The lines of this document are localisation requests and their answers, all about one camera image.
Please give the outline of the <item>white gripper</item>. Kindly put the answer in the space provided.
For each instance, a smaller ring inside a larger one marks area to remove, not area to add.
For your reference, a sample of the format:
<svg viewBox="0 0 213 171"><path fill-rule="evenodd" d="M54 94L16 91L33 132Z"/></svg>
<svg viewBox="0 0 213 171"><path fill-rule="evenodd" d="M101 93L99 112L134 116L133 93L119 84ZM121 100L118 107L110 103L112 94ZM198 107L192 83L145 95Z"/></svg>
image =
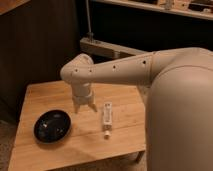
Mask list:
<svg viewBox="0 0 213 171"><path fill-rule="evenodd" d="M74 102L74 112L78 114L80 105L88 105L94 112L97 107L94 104L94 93L90 83L72 84L72 99Z"/></svg>

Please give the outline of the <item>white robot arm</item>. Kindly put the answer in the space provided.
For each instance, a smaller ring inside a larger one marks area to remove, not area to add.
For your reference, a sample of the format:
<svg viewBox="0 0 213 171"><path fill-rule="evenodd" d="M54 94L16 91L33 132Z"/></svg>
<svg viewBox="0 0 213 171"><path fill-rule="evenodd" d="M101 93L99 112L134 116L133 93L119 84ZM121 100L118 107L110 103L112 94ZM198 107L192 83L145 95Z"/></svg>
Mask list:
<svg viewBox="0 0 213 171"><path fill-rule="evenodd" d="M93 83L146 85L147 171L213 171L213 51L178 48L95 64L80 54L65 64L76 105Z"/></svg>

